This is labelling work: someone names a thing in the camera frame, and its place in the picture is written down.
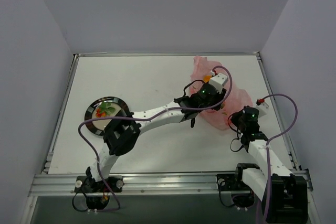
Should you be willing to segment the pink plastic bag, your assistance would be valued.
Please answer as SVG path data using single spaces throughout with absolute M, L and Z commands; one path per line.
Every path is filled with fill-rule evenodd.
M 202 86 L 200 81 L 203 80 L 204 76 L 211 75 L 211 70 L 221 65 L 218 61 L 211 61 L 201 56 L 195 56 L 193 60 L 194 69 L 191 74 L 191 81 L 196 80 L 196 82 L 189 87 L 189 94 L 197 92 Z M 218 111 L 205 110 L 200 113 L 200 116 L 211 126 L 223 131 L 229 128 L 228 117 L 243 109 L 244 106 L 253 106 L 252 99 L 246 90 L 238 88 L 236 83 L 233 83 L 232 90 L 221 105 L 221 109 Z

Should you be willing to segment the red fake cherry tomatoes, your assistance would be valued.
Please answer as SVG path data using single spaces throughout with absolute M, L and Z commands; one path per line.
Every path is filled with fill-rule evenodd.
M 112 106 L 111 102 L 102 102 L 96 108 L 96 117 L 97 118 L 104 118 L 106 116 L 111 116 L 112 113 L 116 111 L 116 108 Z

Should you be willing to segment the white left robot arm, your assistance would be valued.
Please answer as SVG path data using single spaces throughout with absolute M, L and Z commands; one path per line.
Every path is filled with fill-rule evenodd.
M 202 111 L 220 110 L 230 92 L 223 85 L 205 83 L 196 93 L 176 98 L 159 108 L 142 112 L 120 110 L 103 130 L 103 147 L 100 152 L 94 151 L 96 160 L 86 170 L 87 186 L 94 192 L 102 191 L 117 159 L 130 152 L 143 133 L 188 120 L 194 126 Z

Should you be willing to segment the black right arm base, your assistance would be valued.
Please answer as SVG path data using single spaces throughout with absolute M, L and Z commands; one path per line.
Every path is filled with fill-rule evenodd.
M 233 173 L 221 173 L 216 175 L 218 196 L 222 206 L 226 208 L 235 207 L 237 210 L 243 209 L 247 211 L 255 204 L 254 192 L 243 183 L 243 171 L 248 168 L 260 170 L 257 164 L 238 163 Z M 224 203 L 221 196 L 221 193 L 225 191 L 238 191 L 238 193 L 234 193 L 230 197 L 232 202 L 229 205 Z

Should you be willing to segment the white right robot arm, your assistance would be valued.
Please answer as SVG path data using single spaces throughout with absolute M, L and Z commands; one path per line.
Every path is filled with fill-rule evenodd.
M 254 159 L 251 164 L 237 165 L 233 182 L 241 189 L 249 187 L 258 197 L 266 223 L 307 223 L 307 182 L 288 169 L 271 149 L 258 124 L 262 113 L 258 106 L 246 106 L 230 117 L 242 147 Z

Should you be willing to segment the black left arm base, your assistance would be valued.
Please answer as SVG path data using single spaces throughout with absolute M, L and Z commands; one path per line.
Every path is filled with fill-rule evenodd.
M 121 209 L 121 204 L 116 193 L 122 192 L 124 185 L 121 176 L 111 176 L 104 181 L 95 181 L 91 176 L 90 167 L 86 170 L 86 175 L 77 176 L 74 188 L 74 196 L 71 204 L 77 212 L 113 212 Z M 75 204 L 77 195 L 83 195 L 85 198 L 86 208 L 78 208 Z

